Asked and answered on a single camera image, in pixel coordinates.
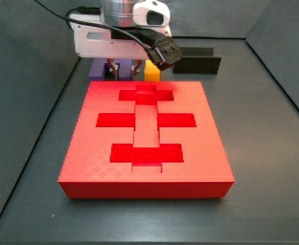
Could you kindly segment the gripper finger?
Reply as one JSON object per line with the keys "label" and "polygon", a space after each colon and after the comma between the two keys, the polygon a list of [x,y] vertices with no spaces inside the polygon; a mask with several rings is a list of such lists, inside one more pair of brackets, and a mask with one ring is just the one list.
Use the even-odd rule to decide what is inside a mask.
{"label": "gripper finger", "polygon": [[139,74],[140,66],[141,66],[141,59],[133,60],[133,64],[132,64],[132,80],[135,80],[135,77]]}
{"label": "gripper finger", "polygon": [[115,59],[113,58],[108,58],[107,59],[107,65],[109,67],[109,71],[113,75],[113,78],[117,78],[119,75],[119,65],[115,63]]}

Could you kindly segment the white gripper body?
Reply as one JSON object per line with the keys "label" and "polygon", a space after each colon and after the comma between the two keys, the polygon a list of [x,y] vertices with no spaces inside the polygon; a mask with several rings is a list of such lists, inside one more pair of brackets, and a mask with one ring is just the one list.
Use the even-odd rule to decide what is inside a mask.
{"label": "white gripper body", "polygon": [[111,30],[71,24],[75,31],[75,52],[80,57],[147,59],[148,56],[133,40],[113,39]]}

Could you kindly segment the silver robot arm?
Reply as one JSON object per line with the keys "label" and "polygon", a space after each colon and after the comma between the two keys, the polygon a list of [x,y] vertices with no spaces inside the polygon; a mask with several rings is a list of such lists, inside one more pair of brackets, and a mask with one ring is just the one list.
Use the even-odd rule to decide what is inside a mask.
{"label": "silver robot arm", "polygon": [[75,52],[93,58],[95,78],[129,80],[143,60],[163,71],[180,57],[168,27],[170,9],[159,0],[101,0],[99,9],[79,8],[68,17]]}

